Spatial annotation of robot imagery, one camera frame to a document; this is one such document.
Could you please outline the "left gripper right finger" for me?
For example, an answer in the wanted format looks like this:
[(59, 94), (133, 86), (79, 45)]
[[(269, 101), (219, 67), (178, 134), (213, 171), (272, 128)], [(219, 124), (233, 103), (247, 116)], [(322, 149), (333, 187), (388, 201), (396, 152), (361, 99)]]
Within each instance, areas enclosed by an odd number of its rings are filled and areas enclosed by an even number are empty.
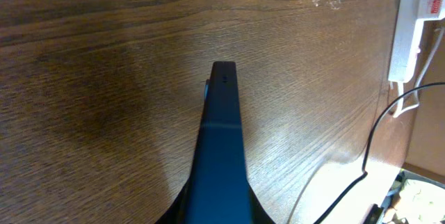
[(250, 202), (250, 224), (275, 224), (272, 218), (267, 214), (266, 210), (262, 207), (250, 184), (248, 184), (248, 196)]

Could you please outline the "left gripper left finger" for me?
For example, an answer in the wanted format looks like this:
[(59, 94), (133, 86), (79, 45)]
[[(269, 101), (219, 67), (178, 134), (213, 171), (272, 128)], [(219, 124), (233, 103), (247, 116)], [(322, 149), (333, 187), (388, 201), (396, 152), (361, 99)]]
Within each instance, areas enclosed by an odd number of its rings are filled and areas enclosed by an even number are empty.
[(189, 180), (186, 181), (181, 191), (155, 224), (182, 224), (184, 221), (185, 203), (188, 193)]

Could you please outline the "blue Galaxy smartphone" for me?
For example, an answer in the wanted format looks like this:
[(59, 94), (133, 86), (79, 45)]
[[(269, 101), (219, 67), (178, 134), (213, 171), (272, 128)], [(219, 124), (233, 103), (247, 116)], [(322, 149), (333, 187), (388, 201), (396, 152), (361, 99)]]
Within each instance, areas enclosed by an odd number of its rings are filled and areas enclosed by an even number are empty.
[(185, 223), (251, 223), (236, 64), (211, 69), (185, 203)]

